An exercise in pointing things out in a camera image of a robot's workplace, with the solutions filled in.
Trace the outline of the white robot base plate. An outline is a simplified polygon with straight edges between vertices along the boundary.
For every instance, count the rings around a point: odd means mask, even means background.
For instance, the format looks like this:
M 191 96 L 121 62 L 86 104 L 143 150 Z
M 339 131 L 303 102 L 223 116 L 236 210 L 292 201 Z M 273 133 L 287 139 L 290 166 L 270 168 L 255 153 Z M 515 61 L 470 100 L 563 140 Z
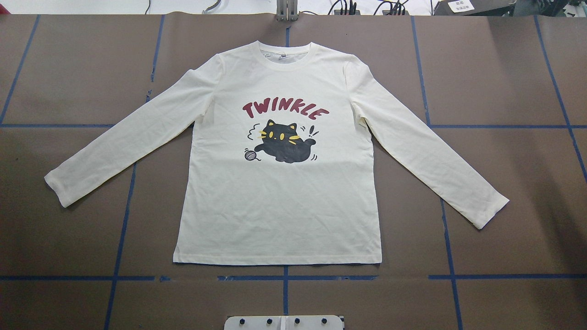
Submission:
M 339 315 L 271 315 L 233 316 L 225 330 L 344 330 L 344 317 Z

